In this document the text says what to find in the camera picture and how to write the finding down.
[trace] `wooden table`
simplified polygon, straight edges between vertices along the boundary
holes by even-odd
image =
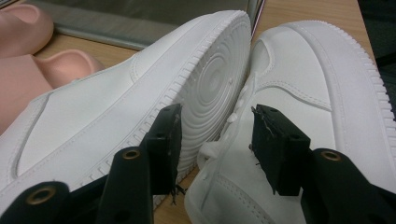
[[[269,28],[284,22],[302,20],[327,21],[340,27],[352,35],[371,58],[374,58],[357,0],[266,0],[253,41],[261,32]],[[66,49],[84,50],[102,62],[105,67],[120,63],[136,53],[131,49],[54,34],[48,45],[35,56],[47,58]],[[181,186],[188,187],[197,172],[198,169],[194,169],[182,181]],[[177,206],[171,205],[171,200],[171,197],[167,197],[156,209],[155,223],[191,223],[184,209],[184,196],[177,197]]]

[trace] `sneaker sole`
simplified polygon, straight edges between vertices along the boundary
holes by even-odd
[[[153,66],[154,68],[150,68],[148,73],[138,79],[132,88],[128,90],[128,92],[138,92],[139,95],[147,96],[147,99],[144,99],[142,104],[138,104],[142,100],[140,102],[134,101],[136,102],[136,113],[132,119],[137,124],[121,143],[97,162],[89,172],[84,172],[85,175],[82,175],[82,178],[69,186],[71,190],[106,175],[110,169],[114,154],[121,148],[138,146],[159,111],[167,105],[176,103],[181,103],[183,106],[183,138],[180,162],[177,168],[177,182],[181,181],[192,170],[195,166],[195,158],[200,145],[205,141],[213,140],[219,135],[219,131],[227,116],[232,112],[238,92],[243,85],[248,63],[251,39],[248,16],[242,11],[218,15],[224,20],[214,25],[215,28],[201,41],[202,45],[189,56],[184,65],[178,69],[178,73],[171,75],[173,76],[171,81],[169,77],[161,76],[163,72],[159,73],[159,71],[165,70],[161,70],[161,67]],[[176,52],[170,52],[168,55],[172,54],[177,55]],[[156,80],[156,83],[160,83],[160,85],[163,85],[163,83],[169,84],[167,84],[165,89],[161,87],[161,93],[156,94],[154,92],[157,89],[153,88],[152,80]],[[94,134],[94,132],[87,133],[86,131],[87,129],[82,130],[76,137],[73,137],[72,140],[64,143],[61,147],[77,144],[78,140],[75,140],[78,139],[78,135]],[[51,157],[56,156],[60,152],[61,150],[52,153]],[[47,157],[45,161],[50,162],[51,157]],[[31,175],[35,175],[35,172],[43,164],[45,163],[35,165],[34,169],[19,176],[16,181],[2,190],[0,198],[4,198],[5,195],[14,191],[14,188],[18,188],[18,185],[24,182],[24,179],[30,179],[27,181],[28,183],[31,181],[35,182],[32,179],[37,179],[37,175],[35,177],[31,177]],[[38,179],[45,178],[42,177],[45,174],[38,176]],[[158,205],[162,199],[163,197],[160,196],[154,197],[154,205]]]

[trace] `textured rubber sole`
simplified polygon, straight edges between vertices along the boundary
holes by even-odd
[[[181,73],[167,87],[153,109],[147,113],[136,132],[121,148],[137,146],[149,130],[159,111],[171,104],[182,104],[182,149],[177,167],[180,182],[195,166],[199,147],[213,140],[233,110],[243,85],[248,63],[250,31],[247,17],[236,12],[208,35],[203,45],[186,62]],[[80,185],[92,182],[110,169],[113,155],[92,169]],[[154,196],[157,206],[164,196]]]
[[[0,199],[2,200],[0,210],[5,209],[7,203],[10,203],[12,197],[15,196],[14,194],[26,186],[33,185],[36,181],[48,180],[49,178],[63,181],[63,178],[65,178],[64,182],[69,185],[71,190],[74,190],[108,174],[114,154],[125,147],[139,146],[159,111],[167,105],[176,103],[183,106],[181,112],[183,138],[177,168],[177,182],[185,177],[195,165],[195,157],[200,145],[219,135],[225,120],[232,112],[237,95],[243,85],[248,64],[251,39],[248,16],[242,11],[220,12],[216,16],[214,21],[218,23],[212,23],[211,27],[214,28],[209,32],[207,28],[203,27],[207,24],[207,21],[206,23],[195,21],[194,26],[198,26],[197,29],[195,27],[189,28],[190,30],[177,40],[175,47],[171,47],[165,52],[166,57],[162,56],[156,61],[145,75],[138,80],[134,80],[134,85],[131,87],[128,87],[129,84],[122,86],[122,91],[126,91],[121,97],[116,95],[119,98],[115,103],[106,107],[105,111],[98,117],[93,117],[88,125],[84,123],[85,126],[81,130],[78,129],[77,133],[72,135],[72,138],[66,139],[65,142],[61,141],[61,145],[55,149],[50,147],[49,149],[52,151],[43,160],[32,165],[34,161],[29,161],[28,153],[24,152],[26,153],[24,157],[30,163],[24,166],[24,170],[19,171],[17,168],[11,175],[6,176],[5,180],[7,179],[10,183],[0,192]],[[205,29],[205,33],[202,34],[205,36],[196,38],[200,41],[200,44],[191,43],[200,29]],[[186,46],[185,44],[193,44],[197,47],[194,50],[191,48],[186,50],[187,53],[182,55],[189,56],[178,60],[177,56],[180,55],[180,51]],[[169,68],[169,62],[175,63],[175,67]],[[44,113],[51,113],[48,110],[51,111],[54,108],[53,105],[60,102],[59,98],[67,95],[69,91],[81,91],[79,85],[84,86],[90,83],[87,79],[92,79],[97,84],[98,79],[102,80],[99,78],[102,74],[106,77],[113,77],[119,71],[122,72],[122,69],[127,68],[130,68],[129,65],[123,63],[115,68],[116,72],[105,70],[36,99],[35,102],[38,104],[34,107],[35,112],[29,114],[29,118],[34,118],[34,120],[29,121],[30,130],[28,132],[32,131],[33,127],[36,128],[37,122],[42,122],[40,123],[41,126],[43,126],[44,121],[48,122]],[[125,70],[125,72],[128,72],[128,75],[124,75],[122,78],[130,81],[129,76],[131,75],[129,73],[132,72],[129,70]],[[73,95],[67,100],[73,103],[74,97]],[[100,97],[99,99],[94,98],[94,100],[93,104],[97,104],[97,102],[100,102]],[[119,115],[126,117],[118,119],[117,116]],[[113,138],[111,141],[102,141],[102,139],[98,141],[97,134],[99,136],[113,134],[111,135]],[[23,145],[26,144],[31,134],[22,133],[21,137],[26,139],[22,143]],[[25,146],[13,143],[12,140],[10,142],[5,142],[5,144],[16,145],[16,149]],[[81,151],[82,148],[86,148],[84,146],[87,143],[90,144],[90,150],[87,153],[90,153],[91,149],[96,150],[95,153],[91,153],[91,161],[89,163],[83,160],[76,161],[77,154],[75,155],[75,153]],[[8,159],[8,162],[12,163],[9,165],[11,168],[8,169],[14,169],[14,165],[18,164],[18,161],[15,161],[14,158],[20,155]],[[84,168],[78,170],[74,168],[70,172],[62,170],[60,172],[62,176],[59,176],[59,178],[57,175],[49,177],[49,175],[59,172],[54,171],[52,173],[53,168],[56,170],[60,167],[66,167],[67,169],[70,164],[77,164],[76,167],[81,167],[82,164]],[[45,169],[46,167],[51,167],[48,172]],[[156,206],[162,198],[154,197],[154,205]]]
[[[396,150],[395,150],[396,124],[393,121],[394,116],[390,111],[391,106],[389,104],[389,98],[386,95],[386,89],[383,86],[383,82],[380,78],[379,73],[377,72],[374,63],[371,61],[370,57],[364,51],[361,45],[357,43],[357,41],[354,40],[346,32],[327,22],[324,21],[319,21],[319,22],[324,24],[323,29],[330,28],[331,30],[335,31],[338,35],[342,37],[343,39],[342,41],[345,41],[347,43],[348,48],[351,48],[353,54],[355,55],[354,58],[352,59],[353,62],[351,63],[350,67],[354,68],[354,66],[356,66],[356,68],[359,69],[359,71],[361,70],[361,78],[369,80],[369,81],[364,80],[363,82],[365,83],[365,85],[368,86],[367,88],[368,94],[373,95],[375,99],[373,102],[370,101],[371,102],[370,106],[374,107],[373,109],[374,113],[372,114],[371,117],[367,117],[367,119],[373,119],[375,122],[378,122],[377,126],[375,127],[380,127],[380,130],[383,131],[382,133],[380,133],[383,134],[383,138],[382,137],[379,138],[379,141],[384,139],[385,142],[385,146],[383,148],[384,151],[381,151],[380,153],[383,153],[384,155],[388,156],[390,160],[394,161],[396,155]],[[309,39],[312,41],[313,39],[315,39],[315,37],[312,38],[309,37],[310,36],[309,31],[304,30],[304,27],[299,27],[298,24],[291,23],[282,26],[286,26],[290,29],[295,30],[297,33],[304,36],[306,40]],[[309,44],[311,46],[313,45],[319,46],[318,49],[326,48],[321,46],[321,43],[319,42],[309,43]],[[326,55],[326,52],[323,51],[320,54],[321,54],[320,57],[323,58],[327,58],[329,56]],[[323,61],[321,61],[320,64],[323,66],[323,69],[330,68],[329,71],[324,71],[324,73],[334,72],[332,70],[332,61],[330,60],[326,61],[325,59],[323,59]],[[253,156],[251,155],[251,153],[248,151],[247,148],[245,151],[244,149],[241,149],[247,147],[250,137],[248,136],[247,132],[251,132],[251,129],[249,128],[252,128],[252,123],[251,125],[250,124],[247,125],[246,122],[247,118],[246,117],[241,118],[241,116],[244,114],[245,110],[248,110],[251,106],[254,105],[252,102],[255,103],[260,102],[260,99],[256,99],[256,100],[251,99],[252,95],[255,94],[256,91],[260,91],[258,90],[258,88],[261,83],[256,83],[255,81],[257,80],[259,79],[256,78],[254,74],[250,75],[250,78],[247,80],[245,87],[241,90],[241,93],[236,102],[234,112],[231,114],[231,116],[228,119],[229,121],[229,123],[227,124],[228,126],[222,132],[219,141],[216,144],[209,143],[212,145],[210,147],[208,146],[205,146],[205,148],[203,147],[201,149],[203,155],[200,155],[201,152],[199,153],[199,159],[201,158],[202,161],[201,162],[198,161],[198,163],[202,164],[202,170],[192,182],[185,199],[186,211],[189,214],[189,217],[191,218],[191,221],[193,223],[211,223],[213,222],[213,219],[210,219],[211,217],[214,218],[218,223],[235,223],[234,220],[228,222],[230,221],[230,219],[233,219],[233,215],[232,215],[233,212],[230,212],[230,210],[234,209],[235,207],[236,207],[235,210],[241,210],[241,211],[244,210],[247,211],[250,215],[250,217],[246,217],[245,222],[241,222],[241,219],[239,219],[238,220],[239,223],[256,223],[256,222],[275,223],[272,220],[274,215],[272,215],[272,213],[268,213],[267,210],[265,210],[260,205],[257,205],[256,203],[266,204],[263,201],[267,201],[269,204],[271,204],[269,205],[270,207],[279,208],[280,207],[279,204],[276,205],[277,202],[272,201],[272,200],[279,200],[279,198],[273,199],[273,195],[270,187],[268,187],[270,192],[268,194],[265,193],[264,190],[265,188],[263,187],[263,185],[265,185],[265,183],[267,182],[265,179],[265,174],[262,171],[258,173],[255,171],[256,169],[261,169],[261,168],[255,168],[254,165],[252,165],[253,163],[256,163],[257,160],[251,159],[251,157]],[[366,132],[366,133],[369,133],[370,131],[371,130],[362,130],[362,132]],[[343,141],[342,144],[340,145],[348,146],[348,141],[344,142],[344,139],[341,139],[340,141]],[[342,152],[346,153],[347,155],[348,153],[350,153],[350,151],[348,150]],[[226,162],[225,158],[227,156],[228,159],[230,158],[232,159],[226,163],[227,165],[224,165]],[[235,164],[236,160],[238,161],[238,164],[235,165],[237,167],[234,167],[232,166],[232,164]],[[229,179],[226,175],[234,176],[234,178]],[[259,188],[260,190],[254,189],[253,193],[248,191],[247,189],[252,189],[252,187],[248,187],[248,186],[253,184],[257,184],[257,188]],[[283,217],[287,217],[287,216],[292,217],[291,213],[287,215],[287,212],[285,212],[287,209],[288,209],[287,207],[282,207],[282,211],[284,212],[284,214],[283,215],[277,214],[277,215]]]

